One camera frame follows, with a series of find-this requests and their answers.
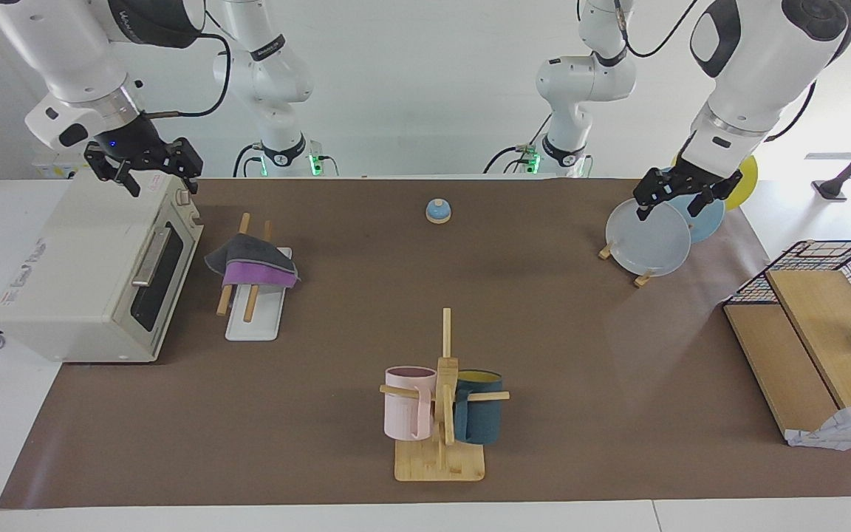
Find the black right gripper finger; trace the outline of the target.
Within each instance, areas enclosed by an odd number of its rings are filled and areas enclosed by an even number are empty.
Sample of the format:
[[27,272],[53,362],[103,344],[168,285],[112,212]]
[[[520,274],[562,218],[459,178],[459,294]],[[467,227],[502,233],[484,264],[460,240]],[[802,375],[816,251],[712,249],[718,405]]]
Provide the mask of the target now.
[[198,151],[186,137],[178,137],[175,141],[166,143],[163,171],[179,177],[190,195],[198,192],[198,178],[202,175],[204,162]]
[[133,179],[131,169],[136,160],[143,156],[141,149],[125,146],[86,146],[85,161],[95,176],[102,182],[114,182],[123,186],[129,195],[138,197],[141,188]]

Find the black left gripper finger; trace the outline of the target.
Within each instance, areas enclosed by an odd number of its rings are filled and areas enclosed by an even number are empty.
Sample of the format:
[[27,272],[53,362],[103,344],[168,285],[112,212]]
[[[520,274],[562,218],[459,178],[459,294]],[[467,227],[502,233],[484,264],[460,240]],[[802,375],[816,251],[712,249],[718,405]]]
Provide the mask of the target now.
[[735,191],[741,179],[740,177],[730,177],[713,185],[704,185],[700,189],[700,193],[688,204],[689,216],[698,216],[710,203],[726,201]]
[[661,168],[650,168],[634,188],[634,199],[639,221],[646,221],[656,205],[671,196],[669,175]]

